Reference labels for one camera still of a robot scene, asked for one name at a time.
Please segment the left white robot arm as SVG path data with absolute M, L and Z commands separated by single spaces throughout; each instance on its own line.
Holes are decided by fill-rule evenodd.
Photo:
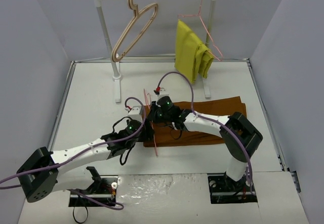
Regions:
M 127 126 L 112 131 L 78 147 L 49 151 L 47 147 L 35 150 L 17 170 L 18 180 L 29 203 L 37 202 L 50 193 L 62 190 L 65 182 L 59 177 L 86 164 L 121 156 L 137 142 L 152 140 L 154 130 L 148 120 L 127 119 Z

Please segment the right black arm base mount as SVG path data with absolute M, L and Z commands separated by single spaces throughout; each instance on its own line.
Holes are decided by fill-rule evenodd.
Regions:
M 243 204 L 257 203 L 255 188 L 250 186 L 243 176 L 238 182 L 224 173 L 208 174 L 211 204 Z

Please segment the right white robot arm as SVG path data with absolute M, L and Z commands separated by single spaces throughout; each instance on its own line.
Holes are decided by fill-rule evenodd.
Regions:
M 238 189 L 243 183 L 242 178 L 252 173 L 251 157 L 263 141 L 263 136 L 242 113 L 208 115 L 181 109 L 167 98 L 164 102 L 152 102 L 147 118 L 154 127 L 164 126 L 180 134 L 199 133 L 222 138 L 231 155 L 224 178 L 228 189 Z

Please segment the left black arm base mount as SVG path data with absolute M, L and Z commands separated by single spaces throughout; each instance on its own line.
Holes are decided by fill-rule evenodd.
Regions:
M 69 207 L 73 208 L 72 217 L 75 223 L 85 223 L 89 216 L 89 207 L 102 207 L 99 203 L 116 207 L 116 188 L 117 177 L 101 177 L 95 167 L 88 166 L 86 170 L 92 176 L 92 183 L 86 189 L 72 190 L 70 193 Z M 75 217 L 75 208 L 84 207 L 86 217 L 84 220 L 77 220 Z

